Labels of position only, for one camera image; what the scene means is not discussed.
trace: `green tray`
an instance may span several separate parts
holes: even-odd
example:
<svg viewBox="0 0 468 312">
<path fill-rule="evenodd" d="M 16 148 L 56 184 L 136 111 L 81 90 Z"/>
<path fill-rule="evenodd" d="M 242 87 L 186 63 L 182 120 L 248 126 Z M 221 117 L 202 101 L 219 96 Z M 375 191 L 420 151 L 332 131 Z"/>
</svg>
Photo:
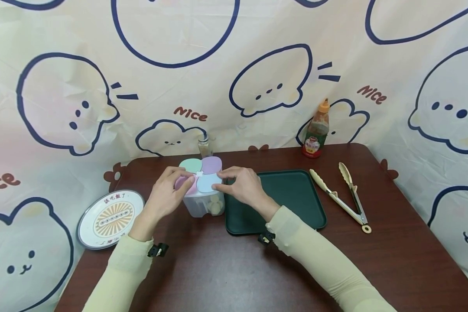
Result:
<svg viewBox="0 0 468 312">
<path fill-rule="evenodd" d="M 326 226 L 326 214 L 310 175 L 304 170 L 259 173 L 263 190 L 300 217 L 313 229 Z M 260 234 L 266 222 L 257 211 L 225 194 L 225 228 L 232 235 Z"/>
</svg>

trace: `person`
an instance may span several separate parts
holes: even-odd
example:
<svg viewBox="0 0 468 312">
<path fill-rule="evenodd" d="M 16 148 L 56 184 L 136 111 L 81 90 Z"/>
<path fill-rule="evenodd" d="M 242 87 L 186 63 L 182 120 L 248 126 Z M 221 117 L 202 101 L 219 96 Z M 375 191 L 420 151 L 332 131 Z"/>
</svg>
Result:
<svg viewBox="0 0 468 312">
<path fill-rule="evenodd" d="M 178 190 L 179 177 L 189 177 Z M 232 185 L 213 188 L 253 207 L 266 220 L 267 230 L 276 234 L 274 243 L 287 256 L 302 264 L 345 312 L 394 312 L 358 268 L 320 233 L 310 228 L 285 206 L 278 205 L 263 190 L 260 178 L 248 168 L 230 167 L 218 173 L 235 178 Z M 149 200 L 127 236 L 114 249 L 108 266 L 87 300 L 84 312 L 128 311 L 133 295 L 152 263 L 148 251 L 162 217 L 171 214 L 194 183 L 184 168 L 168 167 L 153 186 Z"/>
</svg>

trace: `round plate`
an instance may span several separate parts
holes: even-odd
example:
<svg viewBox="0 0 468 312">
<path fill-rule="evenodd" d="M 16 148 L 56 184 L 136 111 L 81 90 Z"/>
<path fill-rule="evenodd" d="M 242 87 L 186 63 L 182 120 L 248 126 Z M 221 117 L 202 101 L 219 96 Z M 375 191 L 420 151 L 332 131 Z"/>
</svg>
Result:
<svg viewBox="0 0 468 312">
<path fill-rule="evenodd" d="M 80 244 L 99 250 L 118 243 L 132 228 L 144 201 L 139 193 L 116 191 L 99 198 L 83 214 L 77 229 Z"/>
</svg>

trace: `sauce bottle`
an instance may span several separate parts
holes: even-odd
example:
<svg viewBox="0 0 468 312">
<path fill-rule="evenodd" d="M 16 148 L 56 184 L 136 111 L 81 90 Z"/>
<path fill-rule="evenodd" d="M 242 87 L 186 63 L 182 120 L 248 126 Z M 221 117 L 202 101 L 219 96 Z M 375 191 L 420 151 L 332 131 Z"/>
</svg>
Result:
<svg viewBox="0 0 468 312">
<path fill-rule="evenodd" d="M 321 155 L 329 132 L 329 103 L 326 98 L 319 104 L 314 118 L 310 121 L 303 141 L 302 153 L 308 158 L 317 158 Z"/>
</svg>

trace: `brown table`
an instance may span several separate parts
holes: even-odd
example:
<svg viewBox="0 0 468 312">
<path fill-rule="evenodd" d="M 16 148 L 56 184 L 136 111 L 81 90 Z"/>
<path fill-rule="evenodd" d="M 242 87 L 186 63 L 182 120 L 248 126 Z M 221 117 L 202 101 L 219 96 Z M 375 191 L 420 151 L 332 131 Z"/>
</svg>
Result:
<svg viewBox="0 0 468 312">
<path fill-rule="evenodd" d="M 338 170 L 338 162 L 344 162 L 359 186 L 373 232 L 362 233 L 359 224 L 317 187 L 328 218 L 320 233 L 399 312 L 468 312 L 467 278 L 365 146 L 329 145 L 317 160 L 304 157 L 300 148 L 217 155 L 225 168 L 237 165 L 257 172 L 314 168 L 353 207 Z M 147 198 L 167 166 L 190 157 L 135 159 L 117 189 L 135 190 Z M 194 219 L 182 204 L 159 224 L 155 239 L 170 248 L 165 258 L 154 260 L 131 311 L 340 311 L 299 263 L 273 244 L 264 247 L 256 236 L 230 236 L 224 216 Z M 81 311 L 111 252 L 85 251 L 57 312 Z"/>
</svg>

